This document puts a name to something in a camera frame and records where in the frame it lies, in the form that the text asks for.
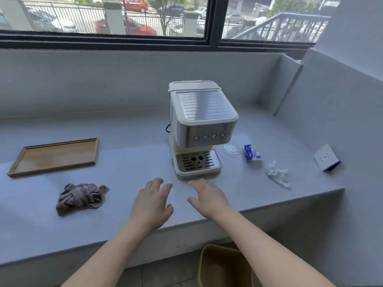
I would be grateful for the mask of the crumpled white tissue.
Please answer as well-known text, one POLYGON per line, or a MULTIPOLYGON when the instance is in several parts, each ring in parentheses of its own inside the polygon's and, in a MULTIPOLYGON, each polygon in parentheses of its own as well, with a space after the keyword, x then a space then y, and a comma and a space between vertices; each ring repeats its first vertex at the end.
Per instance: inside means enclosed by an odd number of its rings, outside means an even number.
POLYGON ((284 188, 291 188, 291 179, 288 170, 280 168, 275 160, 267 166, 266 174, 284 188))

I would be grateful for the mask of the person's right forearm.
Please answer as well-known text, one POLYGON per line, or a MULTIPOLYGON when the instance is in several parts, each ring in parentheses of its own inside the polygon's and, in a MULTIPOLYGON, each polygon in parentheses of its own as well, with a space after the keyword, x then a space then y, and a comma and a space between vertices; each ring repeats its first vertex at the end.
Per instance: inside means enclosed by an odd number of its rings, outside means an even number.
POLYGON ((235 209, 220 208, 214 221, 237 245, 263 287, 335 287, 235 209))

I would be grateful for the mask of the grey crumpled cloth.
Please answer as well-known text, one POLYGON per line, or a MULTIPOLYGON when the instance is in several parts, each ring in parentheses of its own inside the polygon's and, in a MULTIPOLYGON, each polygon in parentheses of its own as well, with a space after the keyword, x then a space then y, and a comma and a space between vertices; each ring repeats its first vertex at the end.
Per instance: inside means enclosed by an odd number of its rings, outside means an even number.
POLYGON ((109 190, 106 185, 67 184, 59 195, 56 212, 62 217, 78 210, 97 209, 103 205, 109 190))

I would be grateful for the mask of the white wall socket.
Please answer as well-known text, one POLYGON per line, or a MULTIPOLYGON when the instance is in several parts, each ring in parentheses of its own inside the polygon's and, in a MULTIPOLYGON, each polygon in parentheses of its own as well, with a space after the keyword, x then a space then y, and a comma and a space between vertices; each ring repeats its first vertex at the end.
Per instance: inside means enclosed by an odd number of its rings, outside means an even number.
POLYGON ((314 153, 314 160, 323 172, 331 172, 341 163, 329 144, 324 145, 314 153))

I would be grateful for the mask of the black window frame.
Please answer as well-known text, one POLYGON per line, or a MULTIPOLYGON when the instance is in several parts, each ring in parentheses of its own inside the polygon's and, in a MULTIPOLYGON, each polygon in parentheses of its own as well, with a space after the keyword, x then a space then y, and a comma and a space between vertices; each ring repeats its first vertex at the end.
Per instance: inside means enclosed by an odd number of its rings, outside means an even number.
POLYGON ((285 53, 298 60, 315 46, 315 43, 302 42, 223 39, 228 3, 229 0, 208 1, 204 38, 0 30, 0 49, 285 53))

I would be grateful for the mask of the person's left forearm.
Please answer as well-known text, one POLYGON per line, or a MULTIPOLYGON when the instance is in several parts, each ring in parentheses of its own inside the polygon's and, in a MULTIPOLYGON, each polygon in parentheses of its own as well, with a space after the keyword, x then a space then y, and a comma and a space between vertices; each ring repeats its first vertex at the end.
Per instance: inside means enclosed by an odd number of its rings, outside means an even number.
POLYGON ((128 259, 150 232, 165 221, 129 219, 61 287, 116 287, 128 259))

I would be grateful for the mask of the cream espresso machine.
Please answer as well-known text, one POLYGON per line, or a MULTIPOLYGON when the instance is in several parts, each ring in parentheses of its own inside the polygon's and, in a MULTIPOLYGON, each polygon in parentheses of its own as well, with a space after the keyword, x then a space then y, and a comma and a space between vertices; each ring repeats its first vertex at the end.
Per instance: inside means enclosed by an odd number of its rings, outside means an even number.
POLYGON ((176 175, 217 175, 222 163, 214 149, 228 144, 239 119, 237 111, 213 81, 169 83, 169 146, 176 175))

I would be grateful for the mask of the blue white plastic packet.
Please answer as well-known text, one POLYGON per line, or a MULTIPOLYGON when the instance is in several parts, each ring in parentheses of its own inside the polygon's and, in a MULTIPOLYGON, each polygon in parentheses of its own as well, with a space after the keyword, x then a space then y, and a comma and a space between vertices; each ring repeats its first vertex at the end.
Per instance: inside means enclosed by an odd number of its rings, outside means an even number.
POLYGON ((261 154, 256 149, 256 147, 252 144, 244 145, 244 153, 245 153, 246 162, 248 163, 262 160, 261 154))

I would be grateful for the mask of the beige waste bin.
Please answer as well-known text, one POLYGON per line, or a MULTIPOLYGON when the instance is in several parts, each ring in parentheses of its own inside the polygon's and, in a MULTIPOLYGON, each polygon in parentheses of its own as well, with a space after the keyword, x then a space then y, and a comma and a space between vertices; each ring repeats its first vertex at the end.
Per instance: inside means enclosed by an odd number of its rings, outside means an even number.
POLYGON ((239 250, 219 245, 202 250, 196 281, 198 287, 262 287, 239 250))

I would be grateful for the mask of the person's left hand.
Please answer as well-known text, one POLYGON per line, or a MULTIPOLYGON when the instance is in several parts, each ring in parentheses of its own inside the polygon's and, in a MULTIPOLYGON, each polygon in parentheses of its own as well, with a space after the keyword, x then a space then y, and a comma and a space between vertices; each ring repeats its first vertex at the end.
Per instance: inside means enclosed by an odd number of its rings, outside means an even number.
POLYGON ((167 199, 173 184, 163 184, 162 178, 155 178, 140 189, 133 203, 128 223, 146 234, 162 226, 162 213, 168 205, 167 199))

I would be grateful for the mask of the wooden tray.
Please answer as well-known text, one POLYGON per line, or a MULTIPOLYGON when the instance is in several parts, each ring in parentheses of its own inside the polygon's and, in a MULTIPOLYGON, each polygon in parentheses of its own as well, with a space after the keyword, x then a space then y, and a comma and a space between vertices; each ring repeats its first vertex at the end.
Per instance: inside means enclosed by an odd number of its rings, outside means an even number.
POLYGON ((98 138, 26 146, 7 175, 17 178, 96 164, 98 138))

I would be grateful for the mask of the person's right hand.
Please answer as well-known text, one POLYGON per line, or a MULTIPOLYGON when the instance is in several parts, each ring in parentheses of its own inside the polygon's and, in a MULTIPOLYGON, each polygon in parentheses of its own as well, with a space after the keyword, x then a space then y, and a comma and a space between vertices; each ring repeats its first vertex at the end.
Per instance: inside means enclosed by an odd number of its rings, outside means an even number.
POLYGON ((218 217, 230 209, 223 191, 214 183, 205 180, 190 180, 187 183, 197 192, 197 199, 204 202, 205 212, 199 212, 203 217, 216 221, 218 217))

